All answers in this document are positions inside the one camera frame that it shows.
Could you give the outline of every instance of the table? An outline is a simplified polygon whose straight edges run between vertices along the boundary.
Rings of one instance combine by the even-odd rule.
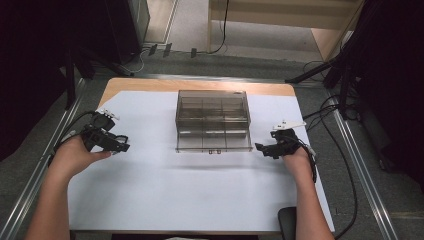
[[[324,61],[355,28],[364,0],[230,0],[227,21],[312,28]],[[226,1],[209,0],[208,50],[211,21],[224,20]]]
[[[256,150],[176,153],[176,91],[180,89],[245,90],[252,143],[274,143],[269,131],[281,112],[301,120],[294,90],[287,84],[111,79],[100,105],[120,115],[111,132],[128,135],[131,146],[126,153],[92,164],[71,181],[72,230],[279,234],[278,210],[296,204],[294,180],[284,163]],[[265,105],[274,118],[258,114]],[[304,127],[295,131],[308,142]],[[319,178],[316,187],[334,231]]]

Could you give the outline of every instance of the forearm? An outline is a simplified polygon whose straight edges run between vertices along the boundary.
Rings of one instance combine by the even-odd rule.
[[[47,172],[26,239],[69,239],[69,180]]]
[[[318,200],[315,184],[309,178],[296,180],[296,239],[334,239]]]

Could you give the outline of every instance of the white paper sheet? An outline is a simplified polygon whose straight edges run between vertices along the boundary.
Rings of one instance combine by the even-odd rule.
[[[178,93],[124,91],[102,108],[120,116],[128,152],[92,164],[69,186],[73,230],[278,233],[278,210],[296,205],[283,161],[262,152],[176,153]],[[250,95],[252,144],[275,144],[272,126],[302,121],[295,97]],[[304,127],[296,135],[309,143]],[[334,231],[318,177],[316,188]]]

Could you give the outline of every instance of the transparent plastic box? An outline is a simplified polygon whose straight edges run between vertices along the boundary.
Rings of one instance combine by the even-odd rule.
[[[252,150],[244,91],[180,90],[175,122],[177,152]]]

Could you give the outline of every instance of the person's right hand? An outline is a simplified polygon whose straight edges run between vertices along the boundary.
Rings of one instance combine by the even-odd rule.
[[[49,173],[65,181],[86,169],[95,161],[111,156],[111,152],[89,152],[84,146],[81,136],[66,140],[56,151],[49,167]]]
[[[298,148],[292,155],[283,157],[284,163],[293,177],[297,179],[311,179],[312,170],[308,153],[302,147]]]

